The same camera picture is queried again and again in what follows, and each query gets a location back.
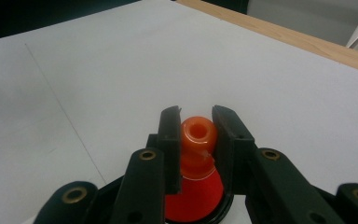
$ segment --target white table surface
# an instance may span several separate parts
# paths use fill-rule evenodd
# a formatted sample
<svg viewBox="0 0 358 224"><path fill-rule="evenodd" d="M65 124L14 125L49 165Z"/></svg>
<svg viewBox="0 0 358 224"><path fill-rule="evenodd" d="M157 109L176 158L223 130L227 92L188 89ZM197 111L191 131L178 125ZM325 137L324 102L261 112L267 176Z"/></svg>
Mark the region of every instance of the white table surface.
<svg viewBox="0 0 358 224"><path fill-rule="evenodd" d="M0 224L66 183L123 175L171 105L182 119L227 106L310 183L358 182L358 70L144 0L0 39ZM225 223L250 223L243 197Z"/></svg>

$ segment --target red base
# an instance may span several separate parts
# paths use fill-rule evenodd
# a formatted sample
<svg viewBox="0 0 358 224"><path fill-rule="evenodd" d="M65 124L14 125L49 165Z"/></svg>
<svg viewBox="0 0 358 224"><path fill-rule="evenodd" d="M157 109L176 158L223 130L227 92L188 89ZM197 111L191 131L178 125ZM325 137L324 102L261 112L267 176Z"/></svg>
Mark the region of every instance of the red base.
<svg viewBox="0 0 358 224"><path fill-rule="evenodd" d="M202 180L183 179L182 193L165 197L165 217L175 222L200 220L215 209L223 197L219 173Z"/></svg>

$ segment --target translucent orange cylinder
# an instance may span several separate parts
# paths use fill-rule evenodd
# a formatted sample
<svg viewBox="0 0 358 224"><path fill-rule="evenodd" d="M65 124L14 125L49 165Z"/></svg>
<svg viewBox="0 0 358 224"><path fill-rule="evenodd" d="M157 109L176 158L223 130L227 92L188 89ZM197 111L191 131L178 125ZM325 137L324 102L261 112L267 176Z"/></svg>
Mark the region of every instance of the translucent orange cylinder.
<svg viewBox="0 0 358 224"><path fill-rule="evenodd" d="M213 123L203 117L185 120L181 127L181 173L184 178L200 180L215 170L212 157L217 139Z"/></svg>

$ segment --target wooden surface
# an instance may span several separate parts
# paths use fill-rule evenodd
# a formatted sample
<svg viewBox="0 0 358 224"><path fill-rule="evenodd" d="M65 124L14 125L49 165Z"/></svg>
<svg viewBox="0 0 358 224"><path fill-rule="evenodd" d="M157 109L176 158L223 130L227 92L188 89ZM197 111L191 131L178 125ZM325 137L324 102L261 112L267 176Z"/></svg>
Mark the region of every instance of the wooden surface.
<svg viewBox="0 0 358 224"><path fill-rule="evenodd" d="M286 44L358 69L358 51L355 49L347 49L343 46L286 29L267 21L261 21L200 0L178 0L177 2L215 16L221 20L260 33L261 35L269 36Z"/></svg>

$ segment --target orange object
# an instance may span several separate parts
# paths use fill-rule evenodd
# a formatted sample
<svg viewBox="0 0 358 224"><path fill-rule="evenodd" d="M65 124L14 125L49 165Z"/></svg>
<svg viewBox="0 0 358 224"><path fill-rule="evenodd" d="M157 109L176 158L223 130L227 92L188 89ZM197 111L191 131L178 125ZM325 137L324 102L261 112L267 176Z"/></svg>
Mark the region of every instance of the orange object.
<svg viewBox="0 0 358 224"><path fill-rule="evenodd" d="M207 217L223 197L223 184L215 170L202 180L183 179L182 193L165 197L165 217L174 222L194 222Z"/></svg>
<svg viewBox="0 0 358 224"><path fill-rule="evenodd" d="M192 117L182 123L181 173L184 178L203 179L214 171L212 153L217 139L213 123Z"/></svg>
<svg viewBox="0 0 358 224"><path fill-rule="evenodd" d="M213 123L203 117L187 119L181 135L182 192L165 197L165 217L186 223L212 213L223 197L223 184L212 156L217 139Z"/></svg>

